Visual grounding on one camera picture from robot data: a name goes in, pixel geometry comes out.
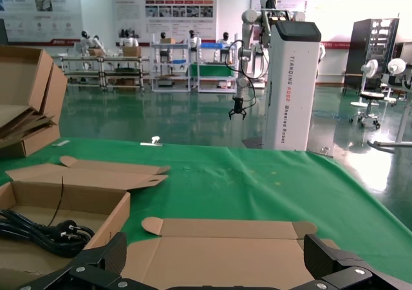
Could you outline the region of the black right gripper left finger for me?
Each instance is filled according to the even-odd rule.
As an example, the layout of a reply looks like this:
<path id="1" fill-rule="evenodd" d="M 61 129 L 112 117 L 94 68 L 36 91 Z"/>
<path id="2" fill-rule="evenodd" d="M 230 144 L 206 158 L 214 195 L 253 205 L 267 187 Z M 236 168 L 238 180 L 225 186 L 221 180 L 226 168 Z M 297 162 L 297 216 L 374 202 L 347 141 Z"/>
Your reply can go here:
<path id="1" fill-rule="evenodd" d="M 118 232 L 104 246 L 84 249 L 62 269 L 18 286 L 24 289 L 134 289 L 120 276 L 126 264 L 127 237 Z"/>

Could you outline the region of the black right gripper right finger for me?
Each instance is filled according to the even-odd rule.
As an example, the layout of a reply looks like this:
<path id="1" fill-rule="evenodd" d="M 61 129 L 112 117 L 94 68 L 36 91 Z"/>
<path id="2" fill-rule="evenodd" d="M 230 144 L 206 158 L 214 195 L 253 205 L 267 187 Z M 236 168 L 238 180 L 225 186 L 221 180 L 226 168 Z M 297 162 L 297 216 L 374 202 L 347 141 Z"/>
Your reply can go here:
<path id="1" fill-rule="evenodd" d="M 411 284 L 370 266 L 358 255 L 326 245 L 316 235 L 303 240 L 304 265 L 314 278 L 296 287 L 310 289 L 411 289 Z"/>

